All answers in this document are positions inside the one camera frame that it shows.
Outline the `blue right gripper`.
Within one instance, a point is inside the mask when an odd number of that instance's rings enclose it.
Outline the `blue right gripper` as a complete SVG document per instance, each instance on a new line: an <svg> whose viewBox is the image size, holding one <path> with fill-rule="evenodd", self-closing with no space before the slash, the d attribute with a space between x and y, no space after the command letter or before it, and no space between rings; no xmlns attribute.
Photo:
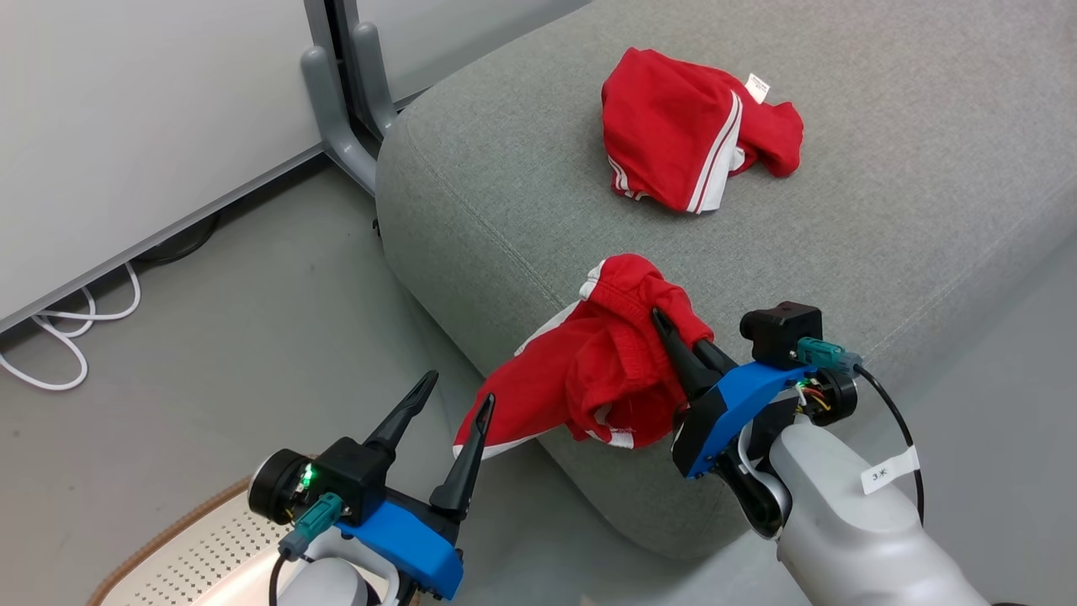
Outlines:
<svg viewBox="0 0 1077 606"><path fill-rule="evenodd" d="M808 382L822 389L820 401L807 396L808 417L827 426L852 415L857 409L857 385L853 377L830 369L799 367L777 369L750 362L738 365L710 340L684 343L676 326L663 310L651 310L651 323L658 334L673 371L687 399L671 455L679 473L697 479L710 473L721 454L737 441L741 429L765 414L782 391Z"/></svg>

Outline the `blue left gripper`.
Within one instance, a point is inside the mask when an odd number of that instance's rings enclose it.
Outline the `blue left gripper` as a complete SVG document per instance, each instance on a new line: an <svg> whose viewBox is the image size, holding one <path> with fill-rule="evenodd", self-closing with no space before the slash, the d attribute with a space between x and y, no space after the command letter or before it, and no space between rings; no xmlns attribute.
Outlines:
<svg viewBox="0 0 1077 606"><path fill-rule="evenodd" d="M426 593L454 598L463 580L458 549L495 414L488 394L474 410L453 467L430 498L387 487L387 473L439 374L428 371L364 440L366 449L328 449L316 457L281 449L254 473L247 506L286 526L278 542L272 601L409 601ZM378 595L361 569L388 583Z"/></svg>

